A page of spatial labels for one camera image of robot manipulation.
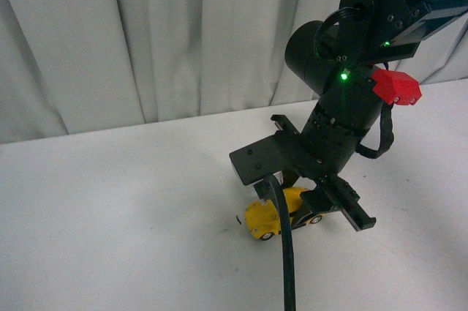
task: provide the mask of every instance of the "green led light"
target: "green led light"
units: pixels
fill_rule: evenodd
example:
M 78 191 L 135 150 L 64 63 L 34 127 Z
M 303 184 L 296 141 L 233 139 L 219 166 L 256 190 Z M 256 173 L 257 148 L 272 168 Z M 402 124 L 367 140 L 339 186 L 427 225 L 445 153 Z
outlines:
M 339 75 L 341 77 L 341 80 L 346 80 L 350 76 L 350 70 L 345 68 L 343 72 Z

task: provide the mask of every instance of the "red plastic part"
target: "red plastic part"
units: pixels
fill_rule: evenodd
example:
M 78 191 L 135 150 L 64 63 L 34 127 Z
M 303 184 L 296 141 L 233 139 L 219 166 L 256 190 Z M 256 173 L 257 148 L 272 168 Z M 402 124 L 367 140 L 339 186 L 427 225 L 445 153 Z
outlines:
M 414 105 L 423 96 L 419 82 L 404 72 L 376 70 L 372 78 L 377 82 L 372 90 L 389 105 Z

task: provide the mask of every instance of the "toy car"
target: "toy car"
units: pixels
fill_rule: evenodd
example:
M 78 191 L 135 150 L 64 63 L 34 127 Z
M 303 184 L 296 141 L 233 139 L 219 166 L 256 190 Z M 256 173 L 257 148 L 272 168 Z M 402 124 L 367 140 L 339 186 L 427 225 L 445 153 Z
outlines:
M 284 196 L 287 202 L 287 208 L 290 213 L 290 219 L 302 204 L 301 193 L 307 191 L 306 188 L 291 187 L 284 189 Z M 277 236 L 281 233 L 281 225 L 279 224 L 279 215 L 271 200 L 262 203 L 254 201 L 246 207 L 245 219 L 247 228 L 252 236 L 260 240 L 269 240 L 272 236 Z M 305 221 L 304 224 L 298 226 L 303 227 L 308 224 L 320 222 L 322 215 L 318 214 L 311 219 Z

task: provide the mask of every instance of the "black cable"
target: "black cable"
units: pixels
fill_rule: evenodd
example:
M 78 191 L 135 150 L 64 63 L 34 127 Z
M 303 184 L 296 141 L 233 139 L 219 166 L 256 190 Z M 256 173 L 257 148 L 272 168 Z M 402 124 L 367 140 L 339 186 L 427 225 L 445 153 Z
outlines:
M 324 60 L 335 61 L 336 56 L 332 56 L 331 52 L 329 51 L 330 56 L 323 55 L 320 51 L 320 43 L 322 38 L 325 36 L 327 31 L 337 24 L 339 21 L 344 20 L 345 18 L 352 17 L 352 18 L 361 18 L 363 14 L 363 10 L 354 8 L 354 7 L 343 7 L 331 15 L 329 15 L 325 21 L 320 25 L 318 30 L 315 32 L 314 36 L 314 52 L 317 57 L 320 57 Z
M 294 251 L 293 234 L 291 232 L 290 213 L 287 209 L 281 184 L 272 174 L 263 179 L 265 185 L 270 187 L 270 199 L 279 213 L 281 224 L 281 240 L 283 245 L 283 280 L 284 280 L 284 311 L 295 311 L 295 278 L 294 278 Z
M 393 122 L 392 122 L 392 107 L 393 104 L 389 105 L 386 102 L 382 105 L 382 110 L 380 111 L 380 144 L 377 150 L 373 150 L 358 144 L 356 146 L 356 152 L 359 155 L 367 157 L 368 159 L 376 159 L 380 157 L 383 153 L 387 152 L 388 149 L 392 146 L 395 137 L 393 135 Z

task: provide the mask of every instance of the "curtain fold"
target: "curtain fold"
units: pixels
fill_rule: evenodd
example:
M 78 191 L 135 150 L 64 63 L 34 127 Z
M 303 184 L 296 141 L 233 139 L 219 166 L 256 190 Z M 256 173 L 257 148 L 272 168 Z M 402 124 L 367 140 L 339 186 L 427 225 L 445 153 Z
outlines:
M 310 100 L 290 35 L 339 0 L 0 0 L 0 143 Z M 390 67 L 468 76 L 467 17 Z

